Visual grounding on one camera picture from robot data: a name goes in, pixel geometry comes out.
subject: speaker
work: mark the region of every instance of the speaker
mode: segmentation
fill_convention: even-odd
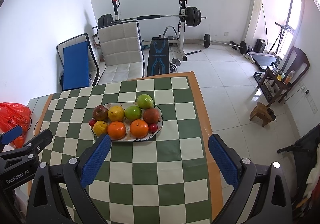
[[[264,39],[260,38],[257,39],[256,45],[254,46],[253,51],[256,53],[263,53],[265,47],[266,47],[266,42]]]

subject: cherry tomato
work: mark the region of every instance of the cherry tomato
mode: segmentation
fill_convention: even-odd
[[[158,125],[156,123],[152,123],[149,125],[149,130],[151,133],[154,133],[158,130]]]
[[[97,122],[97,121],[96,121],[95,119],[89,120],[89,125],[90,125],[90,127],[93,127],[96,122]]]
[[[24,137],[20,136],[20,137],[17,137],[14,141],[13,141],[14,145],[17,147],[17,148],[21,148],[24,144]]]

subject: screw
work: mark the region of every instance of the screw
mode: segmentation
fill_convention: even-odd
[[[280,168],[280,164],[278,162],[273,162],[272,164],[275,168]]]
[[[39,166],[40,166],[40,168],[45,168],[45,167],[46,167],[46,165],[47,165],[47,163],[46,163],[46,162],[42,162]]]
[[[242,159],[242,162],[246,165],[250,164],[251,163],[251,160],[249,158],[243,158]]]
[[[73,157],[69,160],[69,163],[72,165],[74,165],[76,162],[77,162],[77,159],[75,157]]]

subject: tiled floor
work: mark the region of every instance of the tiled floor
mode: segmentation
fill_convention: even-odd
[[[181,59],[176,52],[177,48],[170,49],[170,60],[172,57]],[[204,49],[203,45],[185,45],[185,53],[197,50],[203,51],[189,55],[187,62],[181,62],[178,72],[194,71],[213,133],[218,133],[240,157],[248,157],[256,164],[270,165],[278,161],[283,167],[289,190],[294,192],[296,177],[292,155],[276,152],[279,148],[295,142],[284,106],[278,102],[271,105],[277,118],[264,128],[259,118],[249,120],[250,112],[257,105],[257,101],[267,104],[264,95],[257,90],[257,82],[253,78],[258,67],[251,64],[239,50],[220,45],[211,45],[208,49]],[[147,64],[148,50],[144,51],[144,57]],[[233,187],[226,184],[222,175],[221,182],[225,203]],[[259,185],[255,184],[238,223],[247,219],[258,189]]]

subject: green apple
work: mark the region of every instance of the green apple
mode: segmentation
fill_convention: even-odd
[[[130,121],[141,119],[141,114],[142,111],[138,106],[130,106],[124,110],[125,117]]]
[[[137,104],[140,108],[146,110],[153,107],[153,100],[148,94],[141,94],[137,98]]]

